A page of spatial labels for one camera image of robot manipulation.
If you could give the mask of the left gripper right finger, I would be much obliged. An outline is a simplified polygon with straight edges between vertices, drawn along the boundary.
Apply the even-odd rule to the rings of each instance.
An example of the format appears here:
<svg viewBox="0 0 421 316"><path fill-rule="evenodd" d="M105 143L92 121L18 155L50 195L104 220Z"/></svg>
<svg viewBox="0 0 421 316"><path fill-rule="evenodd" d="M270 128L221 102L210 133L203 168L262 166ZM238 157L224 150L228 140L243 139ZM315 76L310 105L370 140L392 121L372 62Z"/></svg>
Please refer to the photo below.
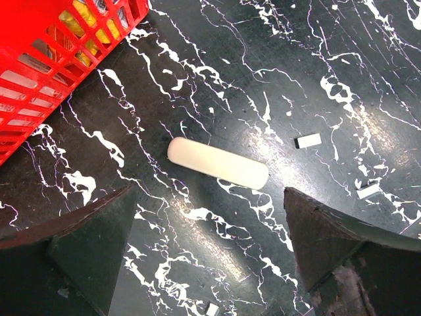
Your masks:
<svg viewBox="0 0 421 316"><path fill-rule="evenodd" d="M299 274L316 315L419 315L420 241L284 190Z"/></svg>

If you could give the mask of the pale green stapler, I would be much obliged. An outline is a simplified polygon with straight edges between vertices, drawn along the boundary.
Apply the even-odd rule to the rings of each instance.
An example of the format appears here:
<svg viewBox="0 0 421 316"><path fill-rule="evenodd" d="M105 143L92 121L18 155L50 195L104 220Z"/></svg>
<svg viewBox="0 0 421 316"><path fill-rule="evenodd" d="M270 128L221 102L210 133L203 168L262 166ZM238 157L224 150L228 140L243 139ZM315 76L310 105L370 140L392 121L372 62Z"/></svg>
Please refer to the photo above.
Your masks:
<svg viewBox="0 0 421 316"><path fill-rule="evenodd" d="M176 165L253 190L262 189L269 178L264 163L187 138L174 138L167 157Z"/></svg>

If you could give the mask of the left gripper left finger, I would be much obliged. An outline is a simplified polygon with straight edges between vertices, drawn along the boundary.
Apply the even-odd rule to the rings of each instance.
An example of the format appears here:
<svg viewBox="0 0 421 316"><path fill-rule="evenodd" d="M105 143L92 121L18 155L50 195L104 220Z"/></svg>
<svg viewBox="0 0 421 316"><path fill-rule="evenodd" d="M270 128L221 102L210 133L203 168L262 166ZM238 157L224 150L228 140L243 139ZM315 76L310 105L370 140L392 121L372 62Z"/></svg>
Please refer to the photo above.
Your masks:
<svg viewBox="0 0 421 316"><path fill-rule="evenodd" d="M137 190L1 237L2 315L107 315Z"/></svg>

